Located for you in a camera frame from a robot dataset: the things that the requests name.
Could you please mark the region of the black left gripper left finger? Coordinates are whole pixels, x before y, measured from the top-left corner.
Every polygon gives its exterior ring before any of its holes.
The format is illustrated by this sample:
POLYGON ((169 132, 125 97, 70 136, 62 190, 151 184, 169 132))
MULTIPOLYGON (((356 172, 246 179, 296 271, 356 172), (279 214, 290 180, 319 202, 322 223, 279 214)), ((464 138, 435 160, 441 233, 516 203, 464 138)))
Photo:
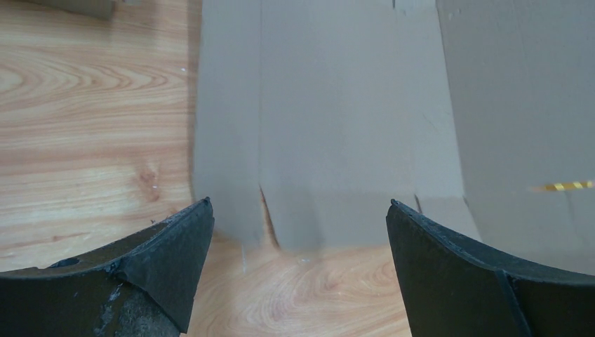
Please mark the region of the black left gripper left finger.
POLYGON ((49 267, 1 273, 2 336, 179 336, 213 236, 202 199, 49 267))

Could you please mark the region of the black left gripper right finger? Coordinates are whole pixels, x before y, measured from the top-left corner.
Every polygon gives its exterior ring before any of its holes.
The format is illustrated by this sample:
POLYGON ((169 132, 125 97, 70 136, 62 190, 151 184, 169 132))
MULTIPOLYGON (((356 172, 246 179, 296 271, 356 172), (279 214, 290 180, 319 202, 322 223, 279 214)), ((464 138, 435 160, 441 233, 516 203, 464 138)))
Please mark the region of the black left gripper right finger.
POLYGON ((593 336, 594 277, 534 263, 392 200, 387 232, 414 336, 593 336))

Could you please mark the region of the brown cardboard box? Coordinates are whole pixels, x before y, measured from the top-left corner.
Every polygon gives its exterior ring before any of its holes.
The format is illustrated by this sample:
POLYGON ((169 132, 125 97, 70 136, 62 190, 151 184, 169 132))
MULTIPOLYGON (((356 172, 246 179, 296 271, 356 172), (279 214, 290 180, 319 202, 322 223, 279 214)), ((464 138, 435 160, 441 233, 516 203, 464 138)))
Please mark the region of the brown cardboard box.
POLYGON ((593 1, 205 1, 193 193, 252 269, 383 246, 392 199, 594 272, 593 1))

